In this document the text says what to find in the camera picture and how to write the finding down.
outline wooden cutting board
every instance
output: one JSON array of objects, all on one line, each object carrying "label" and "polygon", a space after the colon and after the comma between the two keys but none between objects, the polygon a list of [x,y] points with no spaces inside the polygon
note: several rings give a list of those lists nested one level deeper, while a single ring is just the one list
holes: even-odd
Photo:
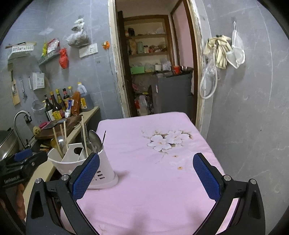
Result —
[{"label": "wooden cutting board", "polygon": [[[74,130],[75,126],[81,122],[81,116],[82,115],[65,118],[67,119],[66,121],[66,135],[67,136]],[[55,131],[56,131],[57,136],[61,136],[60,124],[57,124],[55,126]],[[35,139],[53,139],[53,138],[54,138],[54,134],[53,134],[52,128],[41,130],[41,132],[39,132],[39,134],[35,136]]]}]

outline utensil holder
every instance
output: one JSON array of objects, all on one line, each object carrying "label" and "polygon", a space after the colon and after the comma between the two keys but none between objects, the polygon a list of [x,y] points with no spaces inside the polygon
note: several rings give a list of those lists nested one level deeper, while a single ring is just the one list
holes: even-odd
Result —
[{"label": "utensil holder", "polygon": [[[80,155],[75,153],[76,148],[82,148]],[[88,189],[110,188],[116,185],[118,182],[118,176],[113,171],[108,161],[104,147],[98,153],[98,155],[100,159],[100,165],[90,185],[88,186]],[[82,143],[69,144],[68,150],[63,159],[55,148],[51,149],[48,153],[48,159],[62,175],[70,175],[77,166],[84,163],[86,159],[85,156],[86,153]]]}]

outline green box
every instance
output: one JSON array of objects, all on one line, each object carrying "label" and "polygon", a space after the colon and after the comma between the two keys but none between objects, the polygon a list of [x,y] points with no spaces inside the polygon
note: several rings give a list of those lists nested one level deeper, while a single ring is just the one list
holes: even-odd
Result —
[{"label": "green box", "polygon": [[130,73],[131,74],[144,74],[145,73],[145,67],[140,66],[140,67],[131,67],[130,68]]}]

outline sink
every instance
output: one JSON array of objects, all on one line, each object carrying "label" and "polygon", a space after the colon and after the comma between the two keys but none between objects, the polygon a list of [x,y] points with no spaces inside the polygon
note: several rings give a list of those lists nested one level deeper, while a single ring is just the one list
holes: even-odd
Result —
[{"label": "sink", "polygon": [[41,143],[39,142],[39,140],[36,140],[36,139],[32,139],[32,143],[30,143],[31,144],[31,150],[32,150],[32,152],[34,152],[34,153],[37,153],[37,152],[39,152],[40,151],[40,145],[41,145]]}]

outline red plastic bag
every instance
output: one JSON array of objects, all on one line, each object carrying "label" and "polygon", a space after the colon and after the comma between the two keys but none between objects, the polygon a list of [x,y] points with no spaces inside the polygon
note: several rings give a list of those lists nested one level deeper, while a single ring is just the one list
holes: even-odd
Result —
[{"label": "red plastic bag", "polygon": [[60,58],[59,58],[59,63],[60,63],[60,66],[63,68],[63,69],[66,69],[68,67],[68,56],[67,56],[67,51],[66,51],[66,48],[62,48],[60,51]]}]

